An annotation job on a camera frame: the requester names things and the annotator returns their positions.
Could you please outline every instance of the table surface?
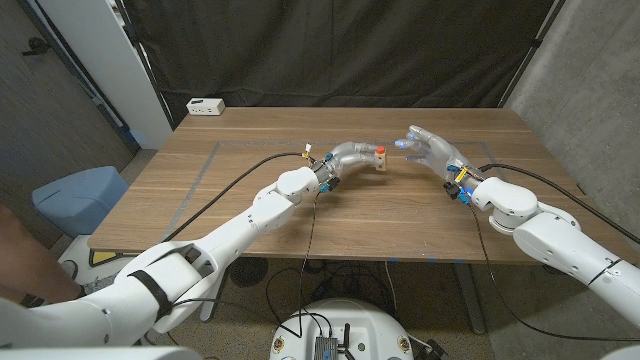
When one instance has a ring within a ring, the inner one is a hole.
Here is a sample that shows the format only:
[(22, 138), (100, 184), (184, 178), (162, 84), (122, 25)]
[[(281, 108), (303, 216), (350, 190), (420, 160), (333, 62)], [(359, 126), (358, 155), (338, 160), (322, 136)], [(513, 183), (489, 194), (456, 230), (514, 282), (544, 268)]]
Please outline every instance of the table surface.
[[(323, 157), (345, 141), (387, 147), (387, 171), (360, 167), (318, 197), (310, 258), (427, 262), (484, 261), (471, 211), (451, 201), (443, 181), (427, 167), (404, 160), (393, 147), (409, 125), (428, 129), (455, 145), (474, 165), (501, 162), (533, 171), (588, 201), (536, 136), (507, 109), (227, 108), (221, 116), (187, 116), (89, 240), (95, 250), (141, 252), (157, 244), (248, 168), (265, 157), (304, 151)], [(272, 160), (239, 182), (176, 240), (200, 238), (245, 210), (255, 194), (303, 158)], [(621, 235), (547, 185), (508, 170), (490, 170), (531, 189), (538, 199), (573, 214), (583, 231), (635, 263)], [(246, 256), (304, 257), (313, 197), (283, 227), (260, 237)], [(509, 236), (479, 213), (489, 258), (535, 264)]]

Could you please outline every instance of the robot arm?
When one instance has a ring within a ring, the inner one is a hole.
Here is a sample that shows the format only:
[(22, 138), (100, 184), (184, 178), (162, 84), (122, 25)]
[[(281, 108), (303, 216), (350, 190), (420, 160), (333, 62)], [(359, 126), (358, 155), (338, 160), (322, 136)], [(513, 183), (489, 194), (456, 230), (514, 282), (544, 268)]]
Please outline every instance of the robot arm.
[(444, 178), (453, 199), (493, 210), (491, 226), (513, 236), (527, 255), (576, 278), (640, 328), (640, 269), (585, 235), (571, 214), (538, 201), (526, 188), (486, 178), (455, 147), (417, 126), (396, 146), (416, 150), (418, 156), (407, 160), (427, 165)]
[(211, 296), (226, 267), (260, 235), (284, 225), (303, 195), (332, 190), (349, 166), (380, 163), (370, 147), (345, 143), (312, 168), (283, 173), (241, 214), (201, 239), (148, 249), (103, 290), (34, 309), (0, 299), (0, 347), (129, 346), (152, 327), (171, 330), (201, 302), (173, 304)]

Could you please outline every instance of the backdrop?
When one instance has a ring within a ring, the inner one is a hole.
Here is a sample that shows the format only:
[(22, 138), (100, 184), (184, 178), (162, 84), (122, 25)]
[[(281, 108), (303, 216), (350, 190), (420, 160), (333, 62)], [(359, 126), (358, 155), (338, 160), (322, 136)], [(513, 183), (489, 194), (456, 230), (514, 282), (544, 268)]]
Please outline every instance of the backdrop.
[(553, 0), (125, 0), (176, 122), (227, 106), (495, 107)]

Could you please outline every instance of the power strip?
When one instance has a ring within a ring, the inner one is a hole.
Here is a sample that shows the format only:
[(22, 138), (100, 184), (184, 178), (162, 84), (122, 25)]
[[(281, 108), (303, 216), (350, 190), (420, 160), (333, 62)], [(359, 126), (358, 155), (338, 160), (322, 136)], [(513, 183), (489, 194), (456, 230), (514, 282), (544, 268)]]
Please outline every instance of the power strip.
[(193, 98), (187, 104), (191, 115), (220, 115), (224, 107), (222, 99)]

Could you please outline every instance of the blue cushion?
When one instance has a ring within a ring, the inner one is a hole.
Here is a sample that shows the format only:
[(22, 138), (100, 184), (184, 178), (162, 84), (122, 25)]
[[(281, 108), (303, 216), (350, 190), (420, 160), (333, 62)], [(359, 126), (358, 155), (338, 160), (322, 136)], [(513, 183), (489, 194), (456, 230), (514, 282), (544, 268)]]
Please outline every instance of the blue cushion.
[(36, 210), (75, 238), (92, 234), (129, 185), (113, 166), (84, 170), (33, 191)]

